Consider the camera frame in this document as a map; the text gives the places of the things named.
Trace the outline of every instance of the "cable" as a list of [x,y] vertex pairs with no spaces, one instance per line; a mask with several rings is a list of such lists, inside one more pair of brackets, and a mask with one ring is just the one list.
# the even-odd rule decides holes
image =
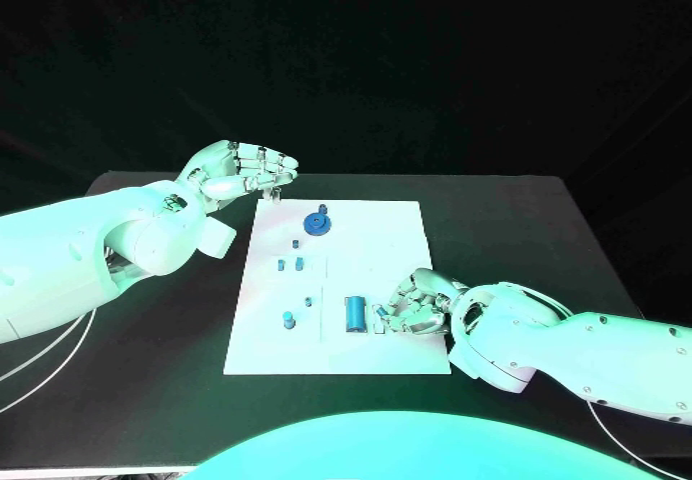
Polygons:
[[52,348],[60,343],[62,339],[70,334],[75,327],[79,325],[86,313],[75,320],[69,328],[62,332],[62,335],[54,339],[53,343],[13,370],[10,370],[1,377],[0,382],[10,378],[20,370],[23,370],[50,350]]
[[647,461],[641,460],[641,458],[637,457],[637,455],[634,455],[630,450],[627,449],[627,447],[617,441],[617,438],[612,436],[612,434],[609,433],[608,429],[605,428],[605,425],[602,424],[601,422],[601,419],[598,418],[598,415],[595,414],[595,410],[594,410],[594,407],[591,406],[591,402],[586,401],[586,405],[588,405],[588,409],[591,410],[591,414],[594,415],[594,418],[595,418],[595,421],[598,422],[598,425],[601,426],[602,428],[602,431],[605,432],[605,434],[608,435],[609,439],[617,443],[618,447],[630,454],[630,456],[637,460],[637,462],[641,462],[651,470],[656,470],[659,473],[661,473],[663,475],[667,475],[670,478],[674,478],[676,480],[687,480],[684,477],[679,477],[677,475],[666,472],[664,470],[661,470],[659,467],[653,466]]
[[90,317],[89,317],[89,323],[86,324],[86,328],[83,329],[82,337],[79,338],[79,341],[76,342],[75,348],[72,352],[67,355],[67,358],[65,361],[60,363],[60,366],[54,369],[53,373],[47,376],[47,378],[39,383],[39,385],[26,393],[21,397],[18,397],[5,407],[0,408],[0,413],[5,412],[18,402],[21,402],[34,392],[39,390],[39,388],[50,381],[50,379],[57,375],[57,372],[62,370],[62,367],[67,364],[69,360],[72,359],[76,350],[79,349],[79,346],[82,345],[83,338],[86,337],[86,333],[89,332],[90,324],[93,323],[93,315],[96,314],[96,309],[90,311]]

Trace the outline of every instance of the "black table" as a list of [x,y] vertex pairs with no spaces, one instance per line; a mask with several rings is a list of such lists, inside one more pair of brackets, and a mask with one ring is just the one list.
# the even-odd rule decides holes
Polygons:
[[[89,193],[173,178],[109,172]],[[416,200],[435,269],[468,285],[526,285],[575,312],[638,316],[558,178],[305,174],[284,187],[284,197]],[[455,368],[451,375],[419,376],[222,375],[256,198],[238,199],[213,214],[238,230],[225,259],[196,253],[177,272],[144,280],[98,310],[66,368],[0,415],[0,469],[191,466],[281,426],[367,410],[487,418],[625,458],[584,402],[540,373],[519,395]],[[62,330],[0,345],[0,371]],[[52,371],[72,349],[72,335],[1,386],[1,405]],[[692,456],[692,429],[597,410],[643,457]]]

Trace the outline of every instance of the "dark background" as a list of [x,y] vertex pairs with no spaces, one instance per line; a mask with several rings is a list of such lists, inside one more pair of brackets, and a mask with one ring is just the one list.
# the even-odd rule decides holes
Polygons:
[[0,38],[3,213],[219,139],[305,173],[555,175],[690,325],[689,1],[4,2]]

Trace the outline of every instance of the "white paper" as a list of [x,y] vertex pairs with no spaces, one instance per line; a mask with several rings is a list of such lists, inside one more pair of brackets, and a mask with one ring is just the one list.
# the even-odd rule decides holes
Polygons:
[[[302,220],[321,203],[331,229],[310,236]],[[418,202],[259,200],[223,373],[448,374],[441,335],[375,333],[372,306],[419,267],[431,262]],[[366,333],[346,332],[350,296],[366,300]]]

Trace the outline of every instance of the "robotic arm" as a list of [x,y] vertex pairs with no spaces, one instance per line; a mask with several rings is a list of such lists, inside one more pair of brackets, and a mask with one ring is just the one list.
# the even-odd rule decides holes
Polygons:
[[425,268],[377,307],[393,331],[451,329],[451,363],[498,389],[520,393],[540,370],[584,400],[692,425],[690,328],[572,315],[526,287],[501,282],[468,288]]
[[256,190],[278,202],[297,166],[274,150],[219,141],[174,182],[0,217],[0,343],[57,327],[144,278],[176,271],[194,250],[222,258],[235,230],[207,214]]

